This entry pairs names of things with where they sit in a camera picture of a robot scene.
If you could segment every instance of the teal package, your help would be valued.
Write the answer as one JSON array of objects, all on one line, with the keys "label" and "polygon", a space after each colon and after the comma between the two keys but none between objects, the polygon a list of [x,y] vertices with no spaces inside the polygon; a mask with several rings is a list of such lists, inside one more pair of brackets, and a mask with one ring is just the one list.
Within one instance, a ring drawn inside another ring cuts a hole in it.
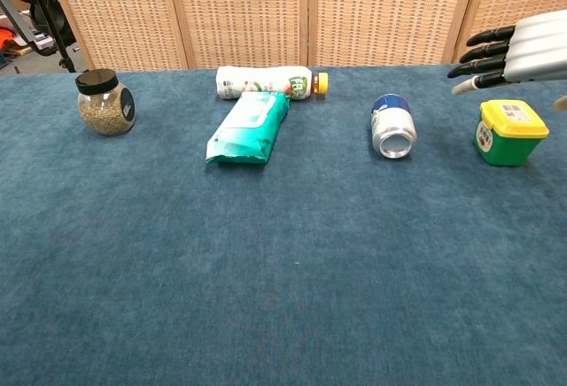
[{"label": "teal package", "polygon": [[206,162],[267,163],[290,96],[243,92],[206,144]]}]

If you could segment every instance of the lying can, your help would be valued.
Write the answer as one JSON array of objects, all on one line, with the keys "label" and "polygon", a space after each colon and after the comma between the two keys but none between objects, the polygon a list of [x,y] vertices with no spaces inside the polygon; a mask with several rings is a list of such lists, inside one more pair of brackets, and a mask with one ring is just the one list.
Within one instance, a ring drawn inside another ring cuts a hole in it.
[{"label": "lying can", "polygon": [[387,158],[403,158],[417,141],[409,105],[401,96],[386,94],[372,108],[372,146]]}]

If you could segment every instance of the yellow lid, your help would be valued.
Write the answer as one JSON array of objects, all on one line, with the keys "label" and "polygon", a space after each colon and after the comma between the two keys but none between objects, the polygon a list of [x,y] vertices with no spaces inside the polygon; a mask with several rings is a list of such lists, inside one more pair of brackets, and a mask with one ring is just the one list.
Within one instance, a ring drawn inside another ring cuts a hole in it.
[{"label": "yellow lid", "polygon": [[329,90],[329,74],[328,73],[318,73],[319,75],[319,86],[317,94],[327,94]]},{"label": "yellow lid", "polygon": [[482,121],[507,138],[545,138],[549,129],[538,113],[521,100],[489,100],[480,105]]}]

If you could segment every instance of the robotic hand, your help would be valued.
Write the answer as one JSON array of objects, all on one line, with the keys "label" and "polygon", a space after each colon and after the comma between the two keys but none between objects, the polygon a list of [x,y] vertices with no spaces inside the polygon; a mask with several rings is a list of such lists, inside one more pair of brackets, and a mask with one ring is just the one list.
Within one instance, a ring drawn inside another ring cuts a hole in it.
[{"label": "robotic hand", "polygon": [[[510,83],[567,79],[567,10],[538,14],[521,19],[515,26],[481,32],[472,36],[467,46],[480,43],[484,45],[462,56],[461,64],[447,77],[486,74],[455,86],[456,96]],[[567,96],[557,100],[555,108],[567,109]]]}]

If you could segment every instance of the wicker room divider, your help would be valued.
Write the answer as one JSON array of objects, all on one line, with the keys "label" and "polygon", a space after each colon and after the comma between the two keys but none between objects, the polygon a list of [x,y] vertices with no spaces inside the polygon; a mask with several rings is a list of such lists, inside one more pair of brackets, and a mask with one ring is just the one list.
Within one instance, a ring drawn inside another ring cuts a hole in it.
[{"label": "wicker room divider", "polygon": [[383,66],[456,60],[479,30],[567,0],[61,0],[91,67]]}]

